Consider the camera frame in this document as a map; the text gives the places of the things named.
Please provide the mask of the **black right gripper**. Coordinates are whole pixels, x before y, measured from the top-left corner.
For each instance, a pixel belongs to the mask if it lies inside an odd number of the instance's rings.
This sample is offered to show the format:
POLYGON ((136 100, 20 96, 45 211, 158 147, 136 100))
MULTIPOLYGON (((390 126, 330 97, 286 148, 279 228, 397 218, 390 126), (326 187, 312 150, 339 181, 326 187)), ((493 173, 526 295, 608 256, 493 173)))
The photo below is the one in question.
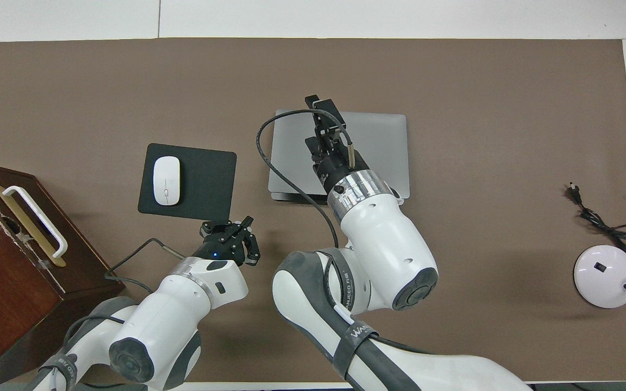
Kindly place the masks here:
POLYGON ((306 146, 311 153, 313 170, 324 191, 330 192, 337 183, 346 175, 354 171, 367 170, 368 164, 361 154, 355 150, 355 166, 349 166, 349 153, 347 146, 341 142, 338 135, 325 132, 326 129, 337 129, 338 124, 346 126, 345 119, 341 116, 332 99, 321 100, 319 96, 306 96, 305 103, 309 109, 323 110, 329 114, 313 114, 315 121, 315 136, 305 139, 306 146))

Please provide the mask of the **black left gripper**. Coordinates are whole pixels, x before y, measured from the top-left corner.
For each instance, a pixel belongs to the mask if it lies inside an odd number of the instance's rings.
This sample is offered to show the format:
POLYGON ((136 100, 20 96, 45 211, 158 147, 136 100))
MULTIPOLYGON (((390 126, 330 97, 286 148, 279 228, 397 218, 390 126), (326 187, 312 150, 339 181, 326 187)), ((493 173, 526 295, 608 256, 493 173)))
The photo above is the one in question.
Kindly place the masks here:
POLYGON ((199 234, 203 242, 193 257, 206 260, 233 260, 236 264, 244 262, 256 266, 260 258, 258 240, 252 232, 253 217, 246 216, 242 221, 206 221, 202 223, 199 234))

